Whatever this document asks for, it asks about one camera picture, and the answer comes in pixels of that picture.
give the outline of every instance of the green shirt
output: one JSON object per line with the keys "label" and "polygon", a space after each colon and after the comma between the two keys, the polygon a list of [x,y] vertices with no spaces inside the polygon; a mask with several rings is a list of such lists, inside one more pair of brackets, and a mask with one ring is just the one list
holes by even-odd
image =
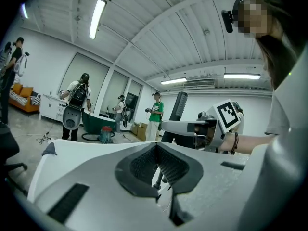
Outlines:
{"label": "green shirt", "polygon": [[[152,110],[163,112],[164,111],[163,102],[154,103]],[[151,114],[149,121],[160,122],[160,116],[161,116],[161,114]]]}

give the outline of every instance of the fluorescent light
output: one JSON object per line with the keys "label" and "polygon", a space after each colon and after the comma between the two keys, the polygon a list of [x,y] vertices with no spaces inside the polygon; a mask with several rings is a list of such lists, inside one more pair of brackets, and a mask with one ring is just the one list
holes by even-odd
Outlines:
{"label": "fluorescent light", "polygon": [[25,4],[24,4],[24,3],[21,5],[21,9],[22,9],[22,11],[23,11],[24,18],[28,19],[28,15],[27,15],[27,11],[26,11]]}
{"label": "fluorescent light", "polygon": [[90,35],[89,37],[91,39],[95,39],[96,32],[97,32],[97,26],[100,22],[101,15],[103,13],[104,7],[106,5],[106,2],[103,0],[97,0],[96,6],[93,12],[91,27],[90,27]]}
{"label": "fluorescent light", "polygon": [[224,74],[225,79],[260,79],[258,74]]}
{"label": "fluorescent light", "polygon": [[180,78],[180,79],[171,79],[160,82],[162,85],[172,84],[172,83],[180,83],[180,82],[186,82],[186,78]]}

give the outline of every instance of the concrete floor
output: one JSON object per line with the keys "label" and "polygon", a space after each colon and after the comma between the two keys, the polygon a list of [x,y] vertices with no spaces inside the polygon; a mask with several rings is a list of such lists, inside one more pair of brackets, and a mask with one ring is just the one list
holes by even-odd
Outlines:
{"label": "concrete floor", "polygon": [[[41,153],[47,146],[46,141],[39,144],[36,139],[41,139],[50,129],[48,136],[53,139],[60,139],[62,137],[62,123],[45,117],[39,120],[38,113],[28,115],[15,107],[9,106],[9,127],[19,145],[20,152],[9,158],[7,164],[23,162],[28,165],[27,171],[24,171],[21,167],[11,171],[10,176],[19,186],[28,191],[34,172],[42,158]],[[99,141],[90,142],[82,139],[81,135],[84,133],[86,133],[84,128],[80,126],[78,129],[79,142],[100,143]],[[113,137],[114,143],[140,142],[132,133],[124,132],[123,134],[126,138],[116,134]]]}

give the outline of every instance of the green tub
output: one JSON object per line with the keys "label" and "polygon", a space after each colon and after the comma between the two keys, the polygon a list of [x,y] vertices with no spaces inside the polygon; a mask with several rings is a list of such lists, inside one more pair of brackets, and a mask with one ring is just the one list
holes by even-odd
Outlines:
{"label": "green tub", "polygon": [[84,109],[82,113],[82,123],[85,131],[89,134],[99,135],[101,133],[102,127],[104,126],[111,127],[113,131],[116,130],[115,120],[100,115],[95,115],[93,113],[89,115],[89,112],[86,109]]}

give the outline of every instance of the orange sofa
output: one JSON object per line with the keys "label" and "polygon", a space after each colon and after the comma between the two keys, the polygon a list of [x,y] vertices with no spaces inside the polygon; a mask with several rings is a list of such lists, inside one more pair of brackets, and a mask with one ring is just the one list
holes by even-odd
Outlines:
{"label": "orange sofa", "polygon": [[15,83],[10,90],[9,103],[25,112],[39,111],[40,95],[34,92],[32,87],[23,87],[23,85]]}

